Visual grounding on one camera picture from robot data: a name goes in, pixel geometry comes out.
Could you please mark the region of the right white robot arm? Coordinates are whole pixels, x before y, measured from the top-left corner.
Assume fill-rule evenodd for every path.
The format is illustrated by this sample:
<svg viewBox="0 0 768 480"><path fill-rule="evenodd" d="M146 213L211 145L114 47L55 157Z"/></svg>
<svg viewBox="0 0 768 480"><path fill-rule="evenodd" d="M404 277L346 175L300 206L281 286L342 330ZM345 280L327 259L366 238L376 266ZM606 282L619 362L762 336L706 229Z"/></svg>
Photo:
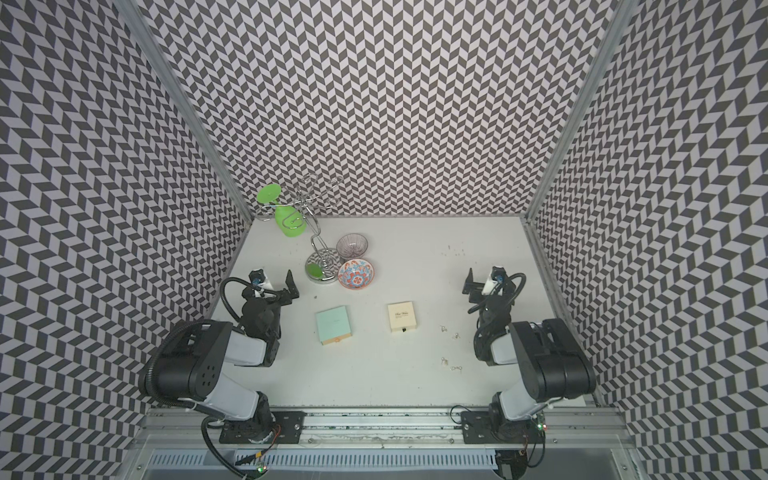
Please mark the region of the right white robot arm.
<svg viewBox="0 0 768 480"><path fill-rule="evenodd" d="M523 280L469 282L464 293L468 312L478 320L475 357L489 366L516 366L516 386L496 393L489 405L492 429L501 432L532 419L555 401L592 394L597 376L579 341L560 318L513 321L511 309Z"/></svg>

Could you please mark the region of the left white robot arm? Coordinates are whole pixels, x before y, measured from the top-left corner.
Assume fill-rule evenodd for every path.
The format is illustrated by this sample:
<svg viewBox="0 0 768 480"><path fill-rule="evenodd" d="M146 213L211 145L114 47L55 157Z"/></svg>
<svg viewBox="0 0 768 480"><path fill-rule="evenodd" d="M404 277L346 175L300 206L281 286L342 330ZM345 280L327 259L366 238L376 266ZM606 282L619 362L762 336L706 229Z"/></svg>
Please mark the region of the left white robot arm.
<svg viewBox="0 0 768 480"><path fill-rule="evenodd" d="M139 374L140 393L215 422L272 432L276 420L267 396L228 377L224 367L271 367L282 337L282 309L299 298L292 271L280 289L262 269L246 278L225 278L219 300L231 319L204 318L172 327Z"/></svg>

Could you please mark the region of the small metal earrings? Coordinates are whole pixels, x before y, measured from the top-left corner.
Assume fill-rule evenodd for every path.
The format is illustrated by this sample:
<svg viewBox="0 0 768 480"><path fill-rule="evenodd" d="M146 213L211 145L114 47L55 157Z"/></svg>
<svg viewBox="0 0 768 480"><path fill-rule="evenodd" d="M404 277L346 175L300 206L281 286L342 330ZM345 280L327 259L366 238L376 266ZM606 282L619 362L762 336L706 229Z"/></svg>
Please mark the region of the small metal earrings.
<svg viewBox="0 0 768 480"><path fill-rule="evenodd" d="M445 357L442 357L440 362L441 362L441 365L443 367L447 368L448 370L450 370L452 372L462 372L463 371L463 366L462 365L454 365Z"/></svg>

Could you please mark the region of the cream jewelry box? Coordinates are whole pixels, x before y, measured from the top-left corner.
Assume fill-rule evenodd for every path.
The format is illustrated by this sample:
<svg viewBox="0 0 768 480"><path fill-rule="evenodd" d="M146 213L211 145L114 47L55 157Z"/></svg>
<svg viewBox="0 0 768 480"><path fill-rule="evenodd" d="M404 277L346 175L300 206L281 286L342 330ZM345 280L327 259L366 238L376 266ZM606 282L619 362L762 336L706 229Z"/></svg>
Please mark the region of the cream jewelry box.
<svg viewBox="0 0 768 480"><path fill-rule="evenodd" d="M387 311L390 329L393 333L408 332L417 328L418 323L412 302L389 304Z"/></svg>

